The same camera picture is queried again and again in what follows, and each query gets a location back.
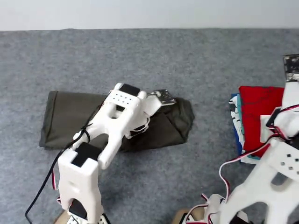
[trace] stack of fabric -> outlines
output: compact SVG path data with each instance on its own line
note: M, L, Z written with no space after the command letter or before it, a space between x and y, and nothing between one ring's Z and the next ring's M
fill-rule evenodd
M261 142L261 118L270 116L276 107L281 106L284 88L241 86L239 93L232 94L229 101L230 113L234 125L238 154L259 148ZM243 163L257 164L267 150L241 159Z

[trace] red folded fabric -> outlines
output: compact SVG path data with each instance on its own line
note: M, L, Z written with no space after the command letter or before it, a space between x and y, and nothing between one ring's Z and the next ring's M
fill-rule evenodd
M242 122L244 127L244 150L251 151L260 147L260 115L271 115L275 107L281 106L284 88L240 86L242 102ZM268 147L255 155L262 156Z

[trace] white robotic arm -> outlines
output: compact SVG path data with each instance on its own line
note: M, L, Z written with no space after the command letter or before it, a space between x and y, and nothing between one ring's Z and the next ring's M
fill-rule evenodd
M100 221L104 212L98 188L101 170L110 165L124 136L130 138L130 132L139 127L144 132L150 116L161 106L174 103L166 90L148 96L136 87L118 83L110 91L92 120L73 137L81 138L58 158L60 201L62 208L76 219L74 223ZM88 144L101 134L108 134L108 143L102 151Z
M264 202L268 205L264 224L286 224L299 205L299 68L295 66L299 65L299 55L284 59L286 84L282 107L274 119L275 134L264 144L270 143L270 147L227 200L220 195L207 199L201 223L247 224L249 221L242 209ZM287 177L279 186L271 183L278 173Z

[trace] carpet floor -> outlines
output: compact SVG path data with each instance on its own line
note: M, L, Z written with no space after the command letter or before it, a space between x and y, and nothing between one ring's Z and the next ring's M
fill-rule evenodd
M230 94L240 85L284 86L282 55L291 53L299 53L296 29L0 32L0 223L26 223L57 154L38 147L49 91L108 93L125 82L191 101L186 144L118 153L100 176L112 224L169 224L177 210L202 203L201 193L225 194L218 168L236 156ZM236 163L224 175L234 188L252 168ZM29 214L34 223L53 223L57 197L49 182ZM266 205L245 211L259 224Z

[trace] olive green fabric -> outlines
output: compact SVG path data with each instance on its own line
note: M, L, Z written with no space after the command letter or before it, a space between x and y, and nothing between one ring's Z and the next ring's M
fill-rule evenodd
M41 131L40 146L61 149L72 140L105 95L51 91ZM131 139L123 138L122 151L139 151L182 144L187 141L194 114L189 101L176 98L177 103L161 107L154 114L146 132ZM103 148L107 136L100 135L91 144Z

